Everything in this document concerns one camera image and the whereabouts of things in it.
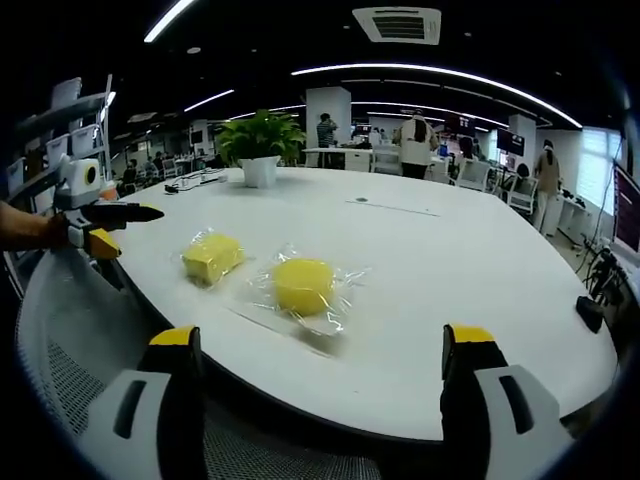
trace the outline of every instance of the air conditioning vent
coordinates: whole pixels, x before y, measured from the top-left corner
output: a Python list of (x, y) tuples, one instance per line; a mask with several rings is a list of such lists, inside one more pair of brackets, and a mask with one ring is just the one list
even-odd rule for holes
[(440, 43), (442, 12), (433, 8), (356, 8), (358, 20), (372, 42)]

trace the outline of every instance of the white box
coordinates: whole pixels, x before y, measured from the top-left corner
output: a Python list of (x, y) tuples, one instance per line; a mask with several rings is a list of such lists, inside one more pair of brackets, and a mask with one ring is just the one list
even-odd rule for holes
[(368, 152), (346, 152), (344, 155), (344, 169), (353, 172), (368, 172), (370, 171), (370, 160), (371, 155)]
[(49, 167), (55, 167), (60, 163), (62, 154), (67, 153), (68, 145), (68, 133), (65, 133), (64, 135), (47, 142), (47, 157), (49, 158)]
[(17, 162), (7, 167), (7, 186), (9, 194), (15, 192), (24, 183), (24, 160), (20, 158)]
[(93, 150), (93, 134), (97, 125), (87, 125), (71, 132), (71, 150), (74, 160), (82, 158), (82, 155)]
[(59, 83), (53, 87), (53, 92), (51, 93), (51, 108), (61, 108), (73, 103), (80, 96), (81, 88), (82, 78), (80, 77)]

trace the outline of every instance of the plastic wrapper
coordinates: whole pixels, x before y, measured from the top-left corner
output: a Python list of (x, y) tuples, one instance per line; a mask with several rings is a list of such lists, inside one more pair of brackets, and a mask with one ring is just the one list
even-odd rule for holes
[[(320, 258), (306, 256), (287, 244), (271, 262), (247, 283), (243, 299), (268, 309), (288, 322), (296, 320), (317, 335), (333, 336), (347, 328), (354, 290), (361, 285), (364, 269), (348, 269)], [(273, 330), (278, 319), (248, 318)]]
[(246, 256), (238, 240), (209, 229), (193, 237), (180, 259), (194, 284), (210, 288), (243, 263)]

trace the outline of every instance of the white shirt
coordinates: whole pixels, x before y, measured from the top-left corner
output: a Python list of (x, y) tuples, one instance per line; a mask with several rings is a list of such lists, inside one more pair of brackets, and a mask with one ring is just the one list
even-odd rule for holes
[(416, 133), (415, 120), (422, 120), (426, 123), (422, 115), (414, 115), (413, 118), (402, 124), (400, 130), (400, 161), (402, 163), (411, 163), (413, 165), (428, 165), (431, 162), (431, 137), (435, 135), (431, 125), (427, 123), (427, 134), (424, 143), (416, 142), (414, 136)]
[(369, 143), (371, 145), (380, 145), (380, 143), (382, 143), (381, 140), (382, 136), (375, 130), (371, 130), (369, 133)]

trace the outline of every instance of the person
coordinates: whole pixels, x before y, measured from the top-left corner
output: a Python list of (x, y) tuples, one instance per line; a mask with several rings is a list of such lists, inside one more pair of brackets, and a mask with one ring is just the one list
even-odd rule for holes
[(547, 213), (549, 200), (558, 193), (558, 180), (560, 179), (560, 165), (553, 152), (551, 140), (544, 141), (544, 151), (538, 157), (534, 173), (538, 179), (538, 208), (534, 214), (533, 226), (542, 231), (542, 223)]
[(162, 152), (156, 152), (156, 158), (153, 159), (153, 164), (156, 166), (158, 172), (160, 173), (162, 173), (162, 171), (164, 170), (162, 168), (162, 160)]
[(67, 243), (67, 224), (62, 215), (47, 218), (0, 202), (0, 250), (3, 252), (55, 248)]
[(333, 146), (333, 132), (338, 129), (338, 125), (331, 120), (331, 115), (323, 113), (320, 115), (320, 123), (316, 127), (318, 132), (318, 147), (328, 148)]
[[(318, 133), (318, 147), (320, 148), (329, 148), (333, 147), (333, 132), (338, 129), (338, 125), (331, 120), (331, 115), (328, 113), (323, 113), (320, 115), (320, 123), (316, 127), (316, 131)], [(322, 167), (331, 167), (334, 163), (331, 154), (321, 153), (320, 156), (324, 158), (322, 162)]]
[(380, 135), (378, 127), (374, 127), (371, 132), (369, 132), (369, 143), (372, 147), (382, 143), (382, 135)]
[(473, 154), (478, 158), (478, 160), (480, 161), (484, 161), (486, 160), (486, 156), (484, 155), (484, 153), (482, 153), (482, 148), (480, 147), (480, 141), (477, 138), (473, 139)]
[(127, 168), (122, 174), (122, 181), (118, 183), (116, 186), (116, 190), (118, 191), (118, 195), (124, 197), (125, 195), (129, 195), (130, 193), (135, 193), (136, 187), (136, 177), (138, 176), (138, 161), (134, 158), (129, 162)]
[(455, 164), (458, 167), (458, 177), (462, 173), (462, 167), (466, 162), (477, 162), (478, 157), (473, 155), (473, 142), (469, 137), (460, 139), (460, 153), (455, 157)]
[(431, 151), (438, 147), (438, 137), (431, 125), (416, 110), (413, 117), (400, 127), (400, 161), (402, 176), (424, 179)]
[(157, 169), (156, 165), (153, 163), (153, 160), (151, 160), (151, 157), (149, 157), (147, 159), (147, 163), (144, 164), (144, 171), (146, 174), (147, 182), (149, 182), (153, 178), (158, 178), (160, 175), (159, 170)]

